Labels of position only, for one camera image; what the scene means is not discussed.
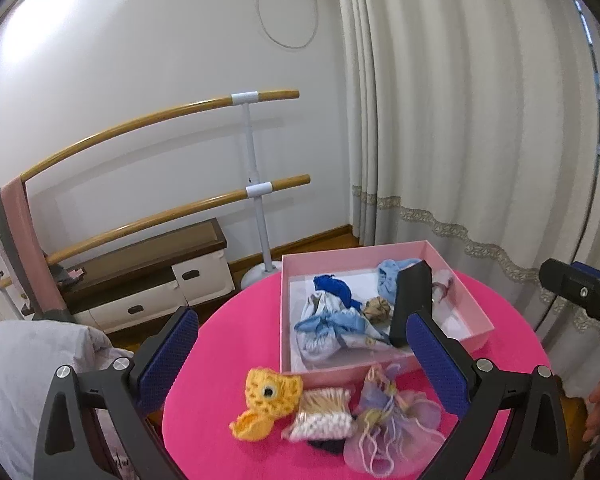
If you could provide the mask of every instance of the decorative lace trim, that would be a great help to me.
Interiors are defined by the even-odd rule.
[[[430,226],[431,231],[441,237],[445,238],[457,238],[464,242],[464,254],[473,258],[490,258],[496,261],[500,268],[502,268],[506,277],[512,282],[526,283],[530,282],[533,285],[540,287],[540,280],[538,278],[538,270],[535,267],[519,267],[514,264],[506,251],[496,244],[481,244],[471,240],[468,236],[468,230],[466,227],[460,224],[450,224],[439,222],[433,216],[431,211],[426,209],[411,209],[403,207],[400,204],[399,196],[388,196],[385,198],[378,198],[376,194],[367,193],[362,191],[360,186],[352,187],[353,196],[359,198],[361,202],[374,206],[378,209],[396,209],[399,208],[400,218],[405,222],[420,222]],[[555,294],[540,287],[540,301],[549,306],[554,300]],[[565,307],[569,305],[570,308],[575,310],[573,319],[574,326],[578,332],[584,332],[589,328],[595,330],[600,329],[600,322],[596,319],[590,318],[587,313],[581,307],[570,303],[564,298],[556,298],[552,310],[555,314],[560,314]]]

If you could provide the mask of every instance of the drawer handle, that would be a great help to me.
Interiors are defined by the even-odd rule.
[[[185,272],[182,275],[182,279],[187,281],[187,280],[191,280],[192,278],[197,278],[199,275],[200,275],[200,271],[197,269],[188,270],[187,272]]]

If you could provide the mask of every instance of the silver screw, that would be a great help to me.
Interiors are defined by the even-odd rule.
[[[493,363],[488,359],[478,359],[476,366],[478,370],[482,370],[483,372],[491,372],[493,370]]]
[[[542,375],[542,377],[544,377],[544,378],[549,378],[549,377],[551,377],[551,370],[549,370],[549,368],[547,368],[547,367],[546,367],[546,366],[544,366],[544,365],[540,365],[540,366],[538,367],[538,373],[539,373],[540,375]]]
[[[113,361],[113,367],[115,370],[124,370],[129,366],[129,359],[126,357],[119,357]]]
[[[67,375],[69,375],[71,371],[71,368],[69,368],[67,365],[61,366],[58,368],[58,370],[56,370],[56,375],[60,378],[60,379],[64,379],[65,377],[67,377]]]

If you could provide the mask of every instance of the pink round table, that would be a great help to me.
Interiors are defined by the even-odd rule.
[[[502,370],[531,372],[549,359],[522,316],[488,286],[457,273],[495,330],[474,358],[487,357]],[[341,456],[291,444],[280,431],[292,416],[277,421],[265,440],[235,440],[229,423],[245,409],[244,380],[250,368],[279,369],[280,274],[250,286],[229,300],[200,328],[198,340],[164,405],[165,446],[190,480],[362,480]],[[400,389],[420,390],[438,400],[420,370],[398,378]],[[482,478],[507,419],[500,412],[469,473]],[[445,413],[441,431],[449,434],[457,418]]]

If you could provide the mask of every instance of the wall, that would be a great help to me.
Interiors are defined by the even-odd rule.
[[[300,44],[313,0],[261,0],[275,38]],[[136,116],[253,89],[301,97],[251,107],[263,179],[309,173],[264,198],[272,246],[348,222],[348,155],[337,0],[319,0],[314,41],[289,51],[260,28],[254,0],[24,0],[0,28],[0,186],[52,152]],[[51,253],[92,235],[244,186],[240,109],[149,126],[56,165],[27,184]],[[96,249],[217,216],[228,258],[259,252],[242,202]],[[84,256],[74,258],[72,262]]]

